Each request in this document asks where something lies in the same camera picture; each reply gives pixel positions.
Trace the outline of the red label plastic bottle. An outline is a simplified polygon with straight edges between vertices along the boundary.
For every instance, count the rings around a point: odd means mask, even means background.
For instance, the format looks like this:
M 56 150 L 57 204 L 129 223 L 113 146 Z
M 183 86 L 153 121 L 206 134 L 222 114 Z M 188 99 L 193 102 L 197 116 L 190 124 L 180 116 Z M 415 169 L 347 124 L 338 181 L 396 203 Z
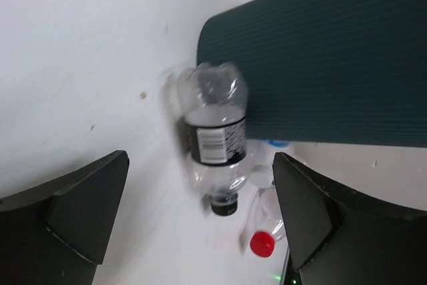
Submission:
M 259 189 L 249 205 L 239 236 L 240 250 L 248 248 L 258 257 L 269 258 L 277 243 L 286 237 L 275 186 Z

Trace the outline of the black label plastic bottle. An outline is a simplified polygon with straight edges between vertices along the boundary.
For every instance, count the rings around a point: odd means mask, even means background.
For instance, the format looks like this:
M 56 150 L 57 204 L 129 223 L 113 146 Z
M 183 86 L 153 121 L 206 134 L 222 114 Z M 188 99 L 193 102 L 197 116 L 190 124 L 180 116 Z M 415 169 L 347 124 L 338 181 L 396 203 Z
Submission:
M 169 71 L 162 87 L 189 188 L 218 216 L 236 212 L 248 176 L 248 93 L 232 63 Z

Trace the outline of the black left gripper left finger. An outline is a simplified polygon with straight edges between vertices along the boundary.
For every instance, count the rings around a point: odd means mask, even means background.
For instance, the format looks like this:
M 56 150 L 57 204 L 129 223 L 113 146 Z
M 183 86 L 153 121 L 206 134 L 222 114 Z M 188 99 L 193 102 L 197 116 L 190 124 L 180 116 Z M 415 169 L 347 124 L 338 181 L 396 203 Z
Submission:
M 117 150 L 1 199 L 2 284 L 91 284 L 103 263 L 129 169 Z

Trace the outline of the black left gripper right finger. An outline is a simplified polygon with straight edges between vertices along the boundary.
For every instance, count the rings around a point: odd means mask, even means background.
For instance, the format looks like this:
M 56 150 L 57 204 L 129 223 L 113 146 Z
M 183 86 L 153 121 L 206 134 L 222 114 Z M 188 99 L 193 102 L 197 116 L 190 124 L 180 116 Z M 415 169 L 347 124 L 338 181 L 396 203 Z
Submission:
M 285 153 L 274 181 L 303 284 L 425 284 L 426 212 L 366 195 Z

